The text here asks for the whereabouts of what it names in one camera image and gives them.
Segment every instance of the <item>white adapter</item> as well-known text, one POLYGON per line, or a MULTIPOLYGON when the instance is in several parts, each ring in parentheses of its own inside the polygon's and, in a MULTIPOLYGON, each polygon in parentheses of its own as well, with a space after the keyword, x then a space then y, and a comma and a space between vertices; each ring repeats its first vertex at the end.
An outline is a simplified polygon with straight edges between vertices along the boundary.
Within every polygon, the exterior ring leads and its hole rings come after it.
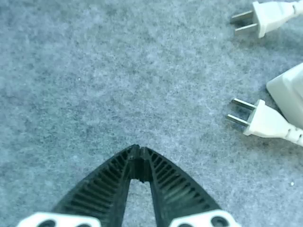
POLYGON ((284 117, 303 128, 303 63, 267 83, 267 89, 284 117))

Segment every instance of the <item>metal prong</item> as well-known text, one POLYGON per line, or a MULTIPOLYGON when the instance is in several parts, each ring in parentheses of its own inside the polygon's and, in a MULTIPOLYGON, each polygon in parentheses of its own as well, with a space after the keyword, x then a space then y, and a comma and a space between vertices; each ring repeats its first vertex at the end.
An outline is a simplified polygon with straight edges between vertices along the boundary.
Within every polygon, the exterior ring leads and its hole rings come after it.
POLYGON ((234 98, 232 100, 232 103, 234 103, 236 105, 239 105, 239 106, 242 106, 242 107, 244 107, 246 109, 249 109, 249 110, 254 110, 254 109, 257 108, 255 105, 247 103, 247 102, 244 102, 244 101, 242 101, 240 99, 237 99, 237 98, 234 98))
POLYGON ((236 123, 238 123, 238 124, 240 124, 240 125, 243 125, 243 126, 246 126, 246 127, 250 125, 247 121, 242 120, 241 118, 232 116, 232 115, 230 115, 230 114, 228 114, 228 115, 226 116, 226 118, 227 118, 228 120, 231 120, 231 121, 233 121, 233 122, 236 122, 236 123))
POLYGON ((231 23, 235 23, 235 22, 238 22, 238 21, 243 21, 243 20, 246 20, 246 19, 252 19, 253 16, 254 16, 254 12, 252 10, 244 12, 244 13, 240 13, 240 14, 232 16, 231 23))
POLYGON ((251 24, 235 29, 235 35, 247 34, 250 32, 256 32, 258 30, 258 24, 251 24))

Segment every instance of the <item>gray carpet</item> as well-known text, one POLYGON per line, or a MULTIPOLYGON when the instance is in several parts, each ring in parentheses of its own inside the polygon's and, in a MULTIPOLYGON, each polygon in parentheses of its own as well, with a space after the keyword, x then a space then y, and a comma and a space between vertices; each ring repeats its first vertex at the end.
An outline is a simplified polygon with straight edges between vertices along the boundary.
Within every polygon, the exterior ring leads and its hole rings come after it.
MULTIPOLYGON (((0 223, 50 210, 134 143, 163 154, 244 227, 303 223, 303 149, 244 136, 232 98, 303 61, 302 19, 234 37, 250 0, 0 0, 0 223)), ((124 226, 154 227, 132 182, 124 226)))

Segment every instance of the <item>white power plug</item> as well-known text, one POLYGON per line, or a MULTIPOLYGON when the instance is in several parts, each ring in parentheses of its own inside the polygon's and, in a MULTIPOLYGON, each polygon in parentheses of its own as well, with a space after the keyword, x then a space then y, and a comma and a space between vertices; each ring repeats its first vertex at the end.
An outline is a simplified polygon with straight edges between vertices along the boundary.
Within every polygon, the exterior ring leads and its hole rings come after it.
POLYGON ((303 63, 268 82, 267 89, 285 118, 303 128, 303 63))
POLYGON ((231 18, 231 23, 249 19, 251 24, 237 28, 235 34, 246 32, 257 32, 258 37, 262 38, 267 32, 276 30, 291 18, 303 14, 303 0, 284 2, 270 1, 252 3, 252 10, 240 13, 231 18))
POLYGON ((303 130, 288 123, 277 110, 267 106, 263 100, 258 100, 254 105, 237 98, 232 102, 252 111, 247 121, 230 114, 226 116, 229 120, 246 127, 244 135, 282 138, 303 147, 303 130))

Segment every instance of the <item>white cable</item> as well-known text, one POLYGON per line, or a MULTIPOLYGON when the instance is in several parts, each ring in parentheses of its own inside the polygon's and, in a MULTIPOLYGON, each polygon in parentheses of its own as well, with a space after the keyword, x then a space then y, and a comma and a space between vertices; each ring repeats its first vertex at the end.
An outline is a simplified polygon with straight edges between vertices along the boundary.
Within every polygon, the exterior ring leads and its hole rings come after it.
POLYGON ((294 2, 270 1, 252 3, 251 11, 241 13, 232 17, 231 22, 239 22, 250 19, 252 23, 237 28, 235 34, 257 32, 262 38, 267 32, 276 30, 286 21, 303 14, 303 0, 294 2))
POLYGON ((263 138, 282 138, 303 147, 303 130, 288 123, 275 109, 258 100, 254 105, 235 98, 233 103, 252 110, 247 121, 227 115, 231 121, 246 126, 244 135, 256 135, 263 138))

